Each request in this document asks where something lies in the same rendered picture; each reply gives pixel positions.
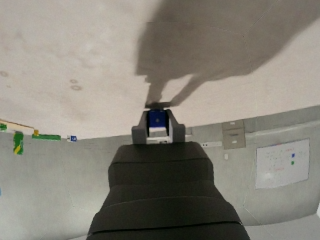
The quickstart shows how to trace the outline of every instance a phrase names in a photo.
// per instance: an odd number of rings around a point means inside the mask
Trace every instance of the small blue and white block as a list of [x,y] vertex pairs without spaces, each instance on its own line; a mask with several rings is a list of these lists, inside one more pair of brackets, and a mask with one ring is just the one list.
[[76,136],[67,136],[67,141],[68,142],[76,142],[77,141],[77,137]]

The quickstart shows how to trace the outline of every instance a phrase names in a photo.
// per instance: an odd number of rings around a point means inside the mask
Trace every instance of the yellow strip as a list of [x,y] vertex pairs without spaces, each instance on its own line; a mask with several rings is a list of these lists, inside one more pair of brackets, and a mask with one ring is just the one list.
[[20,145],[14,150],[14,153],[15,154],[18,154],[18,152],[20,151],[20,149],[21,149],[21,147],[20,147]]

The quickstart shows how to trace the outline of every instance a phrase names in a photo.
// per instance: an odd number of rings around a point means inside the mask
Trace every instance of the blue cube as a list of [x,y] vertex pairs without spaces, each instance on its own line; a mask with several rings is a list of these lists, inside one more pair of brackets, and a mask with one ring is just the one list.
[[149,127],[150,128],[165,128],[166,127],[166,111],[165,110],[150,110],[149,111]]

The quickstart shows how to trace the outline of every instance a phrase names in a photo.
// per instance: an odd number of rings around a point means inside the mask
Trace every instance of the beige surface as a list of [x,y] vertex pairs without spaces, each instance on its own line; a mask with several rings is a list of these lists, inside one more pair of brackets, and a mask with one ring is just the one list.
[[0,117],[81,139],[130,133],[147,100],[187,126],[318,105],[319,5],[0,0]]

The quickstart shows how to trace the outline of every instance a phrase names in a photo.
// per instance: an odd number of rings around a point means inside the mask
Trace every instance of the green object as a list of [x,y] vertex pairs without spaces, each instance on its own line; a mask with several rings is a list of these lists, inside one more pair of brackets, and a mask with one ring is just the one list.
[[0,131],[6,131],[7,130],[7,125],[0,123]]
[[33,139],[38,139],[38,140],[48,140],[48,141],[61,141],[61,136],[59,135],[44,135],[44,134],[39,134],[38,136],[32,134]]
[[23,154],[23,133],[16,132],[13,136],[13,152],[17,155]]

